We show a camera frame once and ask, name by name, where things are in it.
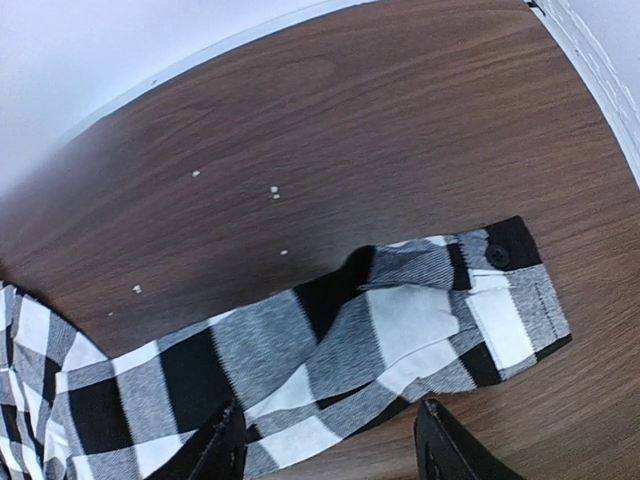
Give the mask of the white plastic laundry basket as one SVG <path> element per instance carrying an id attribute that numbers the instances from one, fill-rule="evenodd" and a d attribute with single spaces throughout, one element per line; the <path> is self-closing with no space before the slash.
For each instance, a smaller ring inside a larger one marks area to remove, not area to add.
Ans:
<path id="1" fill-rule="evenodd" d="M 579 74 L 639 179 L 639 3 L 529 1 Z"/>

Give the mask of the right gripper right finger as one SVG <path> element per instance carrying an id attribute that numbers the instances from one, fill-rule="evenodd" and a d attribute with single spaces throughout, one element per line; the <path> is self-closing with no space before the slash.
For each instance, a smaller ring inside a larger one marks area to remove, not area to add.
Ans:
<path id="1" fill-rule="evenodd" d="M 414 423 L 418 475 L 426 479 L 523 477 L 496 458 L 439 401 L 420 403 Z"/>

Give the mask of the black white plaid shirt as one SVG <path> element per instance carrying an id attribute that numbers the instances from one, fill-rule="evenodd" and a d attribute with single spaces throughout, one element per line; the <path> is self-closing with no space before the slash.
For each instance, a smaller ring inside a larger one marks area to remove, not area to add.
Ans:
<path id="1" fill-rule="evenodd" d="M 571 340 L 525 222 L 366 245 L 335 271 L 107 356 L 1 286 L 1 475 L 184 479 L 169 465 L 238 411 L 254 479 L 429 394 L 500 384 Z"/>

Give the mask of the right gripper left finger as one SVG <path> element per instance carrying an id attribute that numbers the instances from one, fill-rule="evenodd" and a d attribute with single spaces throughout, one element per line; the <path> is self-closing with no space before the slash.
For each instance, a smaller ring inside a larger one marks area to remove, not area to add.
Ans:
<path id="1" fill-rule="evenodd" d="M 242 479 L 246 459 L 245 417 L 231 400 L 188 441 L 188 479 Z"/>

